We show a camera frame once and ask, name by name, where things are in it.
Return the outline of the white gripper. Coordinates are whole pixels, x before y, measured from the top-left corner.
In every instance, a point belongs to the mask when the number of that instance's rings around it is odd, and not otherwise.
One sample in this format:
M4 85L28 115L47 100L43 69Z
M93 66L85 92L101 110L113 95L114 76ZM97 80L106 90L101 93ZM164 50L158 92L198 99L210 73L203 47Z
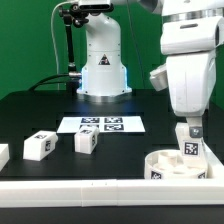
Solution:
M160 44L171 105L177 116L187 117L191 138L203 137L201 116L216 82L216 48L223 43L222 16L163 24Z

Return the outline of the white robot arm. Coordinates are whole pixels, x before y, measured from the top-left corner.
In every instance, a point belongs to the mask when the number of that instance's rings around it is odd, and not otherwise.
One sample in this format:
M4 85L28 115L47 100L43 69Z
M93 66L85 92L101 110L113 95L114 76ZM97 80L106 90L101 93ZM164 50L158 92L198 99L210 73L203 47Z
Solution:
M162 17L161 53L166 62L150 73L153 87L168 89L174 113L189 135L203 136L202 116L216 82L216 50L224 44L224 0L135 0ZM120 61L120 31L101 12L102 0L82 0L88 12L87 63L77 93L94 99L130 90Z

